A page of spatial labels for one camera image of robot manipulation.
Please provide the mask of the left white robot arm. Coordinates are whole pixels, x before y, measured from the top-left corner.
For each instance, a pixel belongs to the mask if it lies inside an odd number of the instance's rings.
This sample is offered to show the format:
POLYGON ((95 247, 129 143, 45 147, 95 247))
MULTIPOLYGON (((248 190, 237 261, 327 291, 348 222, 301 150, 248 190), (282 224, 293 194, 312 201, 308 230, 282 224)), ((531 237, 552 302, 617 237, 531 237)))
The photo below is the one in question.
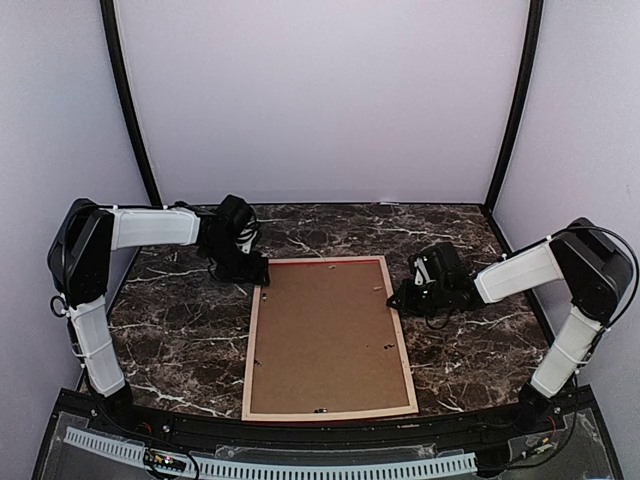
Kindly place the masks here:
POLYGON ((254 209, 234 195, 213 209, 186 202, 125 207, 79 198, 72 203, 47 255, 58 293, 53 300, 62 305, 56 315, 67 320, 89 387, 104 403, 101 417, 117 434, 134 435, 141 415, 129 405, 131 389, 108 328, 112 253, 157 245, 194 246, 209 262, 214 279, 266 286, 268 260, 254 248, 260 237, 254 209))

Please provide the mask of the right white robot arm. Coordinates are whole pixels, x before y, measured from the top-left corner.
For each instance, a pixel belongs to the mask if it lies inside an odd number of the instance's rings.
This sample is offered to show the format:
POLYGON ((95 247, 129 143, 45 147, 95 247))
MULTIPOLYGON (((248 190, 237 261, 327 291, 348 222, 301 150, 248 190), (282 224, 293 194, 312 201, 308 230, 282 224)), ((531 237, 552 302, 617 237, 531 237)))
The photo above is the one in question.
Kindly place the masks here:
POLYGON ((518 394, 510 424, 534 432, 552 400, 577 377, 639 291, 639 256, 619 233, 579 217, 568 226, 483 269, 474 270, 450 243, 433 244, 408 260, 410 275, 388 307, 432 321, 441 312, 479 310, 515 295, 563 293, 567 303, 553 341, 518 394))

